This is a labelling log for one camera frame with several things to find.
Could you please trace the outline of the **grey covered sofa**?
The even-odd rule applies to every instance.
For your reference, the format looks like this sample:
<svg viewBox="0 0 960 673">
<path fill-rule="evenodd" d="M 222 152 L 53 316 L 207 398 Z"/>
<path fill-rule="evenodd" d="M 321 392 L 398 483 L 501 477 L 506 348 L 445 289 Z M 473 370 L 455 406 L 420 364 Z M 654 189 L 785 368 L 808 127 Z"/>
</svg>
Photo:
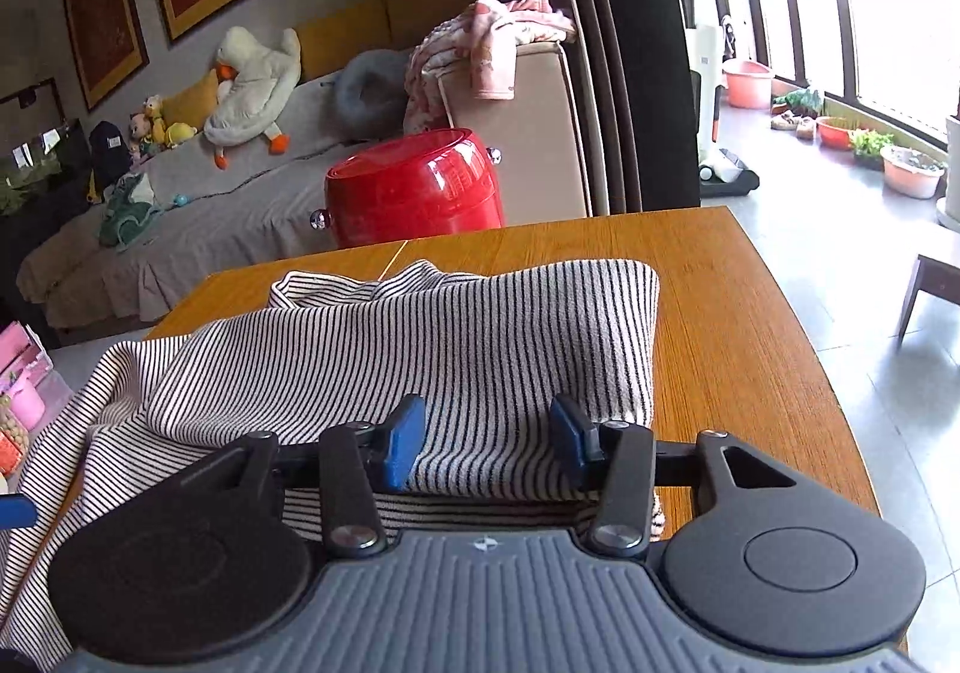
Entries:
<svg viewBox="0 0 960 673">
<path fill-rule="evenodd" d="M 14 292 L 55 331 L 163 319 L 206 277 L 257 263 L 327 253 L 337 247 L 309 217 L 324 205 L 332 164 L 368 145 L 348 129 L 335 104 L 342 70 L 295 88 L 280 116 L 291 134 L 283 155 L 254 139 L 213 164 L 202 136 L 143 166 L 160 207 L 125 249 L 104 247 L 106 216 L 94 205 L 32 249 Z"/>
</svg>

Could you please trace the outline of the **pink plastic basin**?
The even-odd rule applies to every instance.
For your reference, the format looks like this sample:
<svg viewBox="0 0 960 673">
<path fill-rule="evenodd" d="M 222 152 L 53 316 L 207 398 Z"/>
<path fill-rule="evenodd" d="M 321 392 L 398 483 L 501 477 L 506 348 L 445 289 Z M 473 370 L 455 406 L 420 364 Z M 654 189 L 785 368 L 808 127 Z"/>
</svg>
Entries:
<svg viewBox="0 0 960 673">
<path fill-rule="evenodd" d="M 727 82 L 727 101 L 742 109 L 770 109 L 773 70 L 752 59 L 729 59 L 722 64 Z"/>
</svg>

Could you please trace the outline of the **pink toy box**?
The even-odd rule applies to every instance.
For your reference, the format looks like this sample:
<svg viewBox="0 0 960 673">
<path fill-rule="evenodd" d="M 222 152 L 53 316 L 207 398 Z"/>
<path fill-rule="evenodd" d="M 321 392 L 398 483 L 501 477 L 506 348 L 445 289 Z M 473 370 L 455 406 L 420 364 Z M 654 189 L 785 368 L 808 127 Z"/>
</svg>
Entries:
<svg viewBox="0 0 960 673">
<path fill-rule="evenodd" d="M 39 336 L 20 322 L 3 327 L 2 481 L 20 468 L 31 437 L 60 413 L 70 395 Z"/>
</svg>

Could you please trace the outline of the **dark curtain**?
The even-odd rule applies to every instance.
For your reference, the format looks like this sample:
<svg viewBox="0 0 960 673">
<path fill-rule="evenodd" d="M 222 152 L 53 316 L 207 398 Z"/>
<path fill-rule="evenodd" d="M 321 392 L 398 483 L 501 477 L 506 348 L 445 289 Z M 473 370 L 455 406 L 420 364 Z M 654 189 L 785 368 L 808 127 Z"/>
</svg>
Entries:
<svg viewBox="0 0 960 673">
<path fill-rule="evenodd" d="M 566 0 L 590 208 L 697 207 L 697 114 L 680 0 Z"/>
</svg>

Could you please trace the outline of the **black plush toy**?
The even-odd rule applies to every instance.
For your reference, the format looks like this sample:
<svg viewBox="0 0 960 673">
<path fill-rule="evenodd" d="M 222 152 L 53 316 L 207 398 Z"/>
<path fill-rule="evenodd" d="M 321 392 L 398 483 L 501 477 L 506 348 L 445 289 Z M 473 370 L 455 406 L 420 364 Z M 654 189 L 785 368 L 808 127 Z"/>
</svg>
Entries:
<svg viewBox="0 0 960 673">
<path fill-rule="evenodd" d="M 86 200 L 89 203 L 101 203 L 107 189 L 116 185 L 132 168 L 132 153 L 121 129 L 109 121 L 94 125 L 88 140 L 91 173 Z"/>
</svg>

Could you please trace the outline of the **small plush toys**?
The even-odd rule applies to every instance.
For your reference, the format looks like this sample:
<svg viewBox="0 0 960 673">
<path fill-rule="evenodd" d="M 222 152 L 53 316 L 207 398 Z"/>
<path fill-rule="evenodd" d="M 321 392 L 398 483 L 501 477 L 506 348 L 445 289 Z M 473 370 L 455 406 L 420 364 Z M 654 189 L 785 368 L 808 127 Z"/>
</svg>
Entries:
<svg viewBox="0 0 960 673">
<path fill-rule="evenodd" d="M 167 122 L 163 116 L 163 100 L 158 95 L 146 98 L 142 109 L 128 119 L 128 150 L 134 160 L 154 157 L 196 135 L 194 125 L 182 121 Z"/>
</svg>

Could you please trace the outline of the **white plush goose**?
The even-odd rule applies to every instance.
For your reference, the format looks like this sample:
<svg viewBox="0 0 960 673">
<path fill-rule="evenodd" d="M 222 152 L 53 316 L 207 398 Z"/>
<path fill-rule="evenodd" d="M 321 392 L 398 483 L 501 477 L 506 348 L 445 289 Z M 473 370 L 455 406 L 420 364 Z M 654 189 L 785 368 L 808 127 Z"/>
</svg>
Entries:
<svg viewBox="0 0 960 673">
<path fill-rule="evenodd" d="M 231 26 L 218 46 L 215 62 L 218 104 L 203 124 L 215 166 L 228 168 L 226 150 L 256 137 L 267 139 L 270 155 L 283 155 L 290 137 L 280 129 L 278 118 L 301 79 L 296 31 L 285 28 L 280 47 L 272 49 L 244 26 Z"/>
</svg>

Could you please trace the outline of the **small wooden stool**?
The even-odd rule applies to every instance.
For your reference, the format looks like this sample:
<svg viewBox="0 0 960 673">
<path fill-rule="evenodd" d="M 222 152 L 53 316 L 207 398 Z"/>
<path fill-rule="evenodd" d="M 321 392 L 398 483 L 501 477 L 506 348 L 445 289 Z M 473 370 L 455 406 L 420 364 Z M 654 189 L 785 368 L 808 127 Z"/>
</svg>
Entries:
<svg viewBox="0 0 960 673">
<path fill-rule="evenodd" d="M 960 304 L 960 269 L 953 263 L 918 254 L 914 261 L 910 283 L 901 304 L 900 319 L 896 325 L 896 340 L 907 335 L 911 314 L 919 293 L 934 296 L 958 306 Z"/>
</svg>

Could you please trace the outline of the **pink clothes pile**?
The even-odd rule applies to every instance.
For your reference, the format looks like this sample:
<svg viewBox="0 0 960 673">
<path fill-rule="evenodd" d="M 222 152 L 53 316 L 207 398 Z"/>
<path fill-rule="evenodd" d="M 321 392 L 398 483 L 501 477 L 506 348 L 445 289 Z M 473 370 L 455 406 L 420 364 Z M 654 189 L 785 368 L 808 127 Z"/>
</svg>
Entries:
<svg viewBox="0 0 960 673">
<path fill-rule="evenodd" d="M 404 88 L 404 134 L 438 129 L 443 116 L 439 72 L 466 61 L 470 88 L 480 101 L 512 101 L 516 97 L 517 49 L 537 43 L 576 38 L 568 15 L 550 0 L 477 0 L 454 19 L 435 26 L 412 51 Z"/>
</svg>

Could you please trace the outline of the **metal bowl planter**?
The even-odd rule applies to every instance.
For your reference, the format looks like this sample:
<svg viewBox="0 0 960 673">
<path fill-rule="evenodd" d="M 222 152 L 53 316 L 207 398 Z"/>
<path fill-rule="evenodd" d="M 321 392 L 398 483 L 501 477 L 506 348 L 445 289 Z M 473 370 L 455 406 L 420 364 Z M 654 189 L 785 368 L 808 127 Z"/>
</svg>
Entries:
<svg viewBox="0 0 960 673">
<path fill-rule="evenodd" d="M 929 200 L 935 196 L 946 166 L 928 153 L 900 145 L 882 148 L 885 185 L 910 199 Z"/>
</svg>

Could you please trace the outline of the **white floor cleaner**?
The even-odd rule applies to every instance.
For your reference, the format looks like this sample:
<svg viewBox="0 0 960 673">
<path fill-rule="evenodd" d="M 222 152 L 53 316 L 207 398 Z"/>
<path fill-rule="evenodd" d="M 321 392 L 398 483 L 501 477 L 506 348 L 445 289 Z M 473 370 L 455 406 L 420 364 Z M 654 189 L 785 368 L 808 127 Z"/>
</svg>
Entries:
<svg viewBox="0 0 960 673">
<path fill-rule="evenodd" d="M 680 1 L 697 121 L 700 196 L 705 199 L 747 196 L 760 185 L 760 178 L 734 153 L 716 142 L 724 88 L 722 54 L 726 31 L 719 25 L 698 23 L 695 0 Z"/>
</svg>

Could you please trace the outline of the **green knit cloth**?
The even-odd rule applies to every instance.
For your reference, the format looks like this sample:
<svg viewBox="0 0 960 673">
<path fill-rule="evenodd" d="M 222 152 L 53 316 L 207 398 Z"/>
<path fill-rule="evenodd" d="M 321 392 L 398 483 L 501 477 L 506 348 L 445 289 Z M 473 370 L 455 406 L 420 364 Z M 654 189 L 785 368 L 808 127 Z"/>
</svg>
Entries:
<svg viewBox="0 0 960 673">
<path fill-rule="evenodd" d="M 101 247 L 132 246 L 163 213 L 146 173 L 127 173 L 116 182 L 99 226 Z"/>
</svg>

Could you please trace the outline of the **glass fish tank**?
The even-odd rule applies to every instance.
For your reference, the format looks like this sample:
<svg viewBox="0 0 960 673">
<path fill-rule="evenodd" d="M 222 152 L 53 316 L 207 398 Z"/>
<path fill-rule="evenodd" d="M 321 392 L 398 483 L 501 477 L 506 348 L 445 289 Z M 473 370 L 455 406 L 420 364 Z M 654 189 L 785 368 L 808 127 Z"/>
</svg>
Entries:
<svg viewBox="0 0 960 673">
<path fill-rule="evenodd" d="M 67 118 L 54 79 L 2 98 L 3 217 L 18 214 L 31 200 L 64 185 L 83 184 L 89 163 L 82 124 Z"/>
</svg>

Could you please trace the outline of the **grey neck pillow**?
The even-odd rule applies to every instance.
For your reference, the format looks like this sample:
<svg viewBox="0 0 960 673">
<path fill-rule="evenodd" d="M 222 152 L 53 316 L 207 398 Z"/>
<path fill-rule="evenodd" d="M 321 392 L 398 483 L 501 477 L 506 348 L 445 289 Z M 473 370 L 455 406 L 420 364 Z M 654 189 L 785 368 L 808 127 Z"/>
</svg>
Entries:
<svg viewBox="0 0 960 673">
<path fill-rule="evenodd" d="M 407 52 L 371 49 L 343 67 L 334 86 L 334 109 L 348 136 L 387 139 L 400 130 L 409 102 L 408 63 Z"/>
</svg>

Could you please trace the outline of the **red round stool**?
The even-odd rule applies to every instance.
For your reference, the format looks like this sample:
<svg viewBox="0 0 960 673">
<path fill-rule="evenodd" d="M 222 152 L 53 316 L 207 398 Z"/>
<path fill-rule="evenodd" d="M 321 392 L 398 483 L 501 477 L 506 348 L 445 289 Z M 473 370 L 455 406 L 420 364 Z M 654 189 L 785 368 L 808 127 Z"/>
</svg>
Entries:
<svg viewBox="0 0 960 673">
<path fill-rule="evenodd" d="M 469 129 L 381 142 L 332 166 L 309 217 L 340 249 L 496 230 L 505 224 L 501 153 Z"/>
</svg>

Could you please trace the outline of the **grey striped knit garment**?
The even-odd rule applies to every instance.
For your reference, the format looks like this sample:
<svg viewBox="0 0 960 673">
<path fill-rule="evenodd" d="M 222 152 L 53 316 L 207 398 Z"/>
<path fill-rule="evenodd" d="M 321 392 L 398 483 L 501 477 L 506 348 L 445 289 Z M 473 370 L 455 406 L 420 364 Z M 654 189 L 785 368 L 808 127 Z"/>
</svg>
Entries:
<svg viewBox="0 0 960 673">
<path fill-rule="evenodd" d="M 47 570 L 75 531 L 252 431 L 285 446 L 425 400 L 427 442 L 387 530 L 586 528 L 548 442 L 558 395 L 590 419 L 649 425 L 659 280 L 638 260 L 512 274 L 415 262 L 359 281 L 293 272 L 265 308 L 186 336 L 124 341 L 34 439 L 18 485 L 39 519 L 2 538 L 2 642 L 43 670 L 70 650 Z"/>
</svg>

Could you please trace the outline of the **potted bamboo plant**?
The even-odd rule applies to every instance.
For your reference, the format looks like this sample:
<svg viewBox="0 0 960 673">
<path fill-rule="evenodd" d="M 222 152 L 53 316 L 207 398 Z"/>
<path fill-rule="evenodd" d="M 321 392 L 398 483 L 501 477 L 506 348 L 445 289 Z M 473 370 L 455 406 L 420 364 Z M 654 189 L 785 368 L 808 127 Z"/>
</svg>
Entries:
<svg viewBox="0 0 960 673">
<path fill-rule="evenodd" d="M 937 200 L 937 219 L 950 231 L 960 231 L 960 104 L 947 119 L 947 185 L 942 199 Z"/>
</svg>

